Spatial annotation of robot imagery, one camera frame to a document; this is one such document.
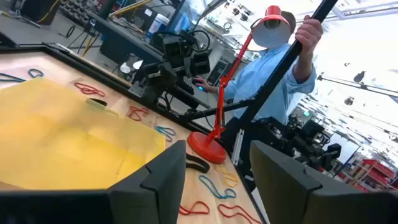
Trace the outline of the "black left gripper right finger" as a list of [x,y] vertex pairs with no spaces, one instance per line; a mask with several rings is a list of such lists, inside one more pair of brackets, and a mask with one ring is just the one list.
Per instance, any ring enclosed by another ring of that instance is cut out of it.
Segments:
[[271,223],[330,223],[323,205],[310,208],[310,196],[328,176],[260,141],[250,145],[256,187]]

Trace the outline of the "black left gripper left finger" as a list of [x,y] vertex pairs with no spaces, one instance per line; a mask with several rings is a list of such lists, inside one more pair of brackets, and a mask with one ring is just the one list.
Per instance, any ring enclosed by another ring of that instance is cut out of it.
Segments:
[[108,189],[114,223],[176,223],[185,182],[186,142],[179,140]]

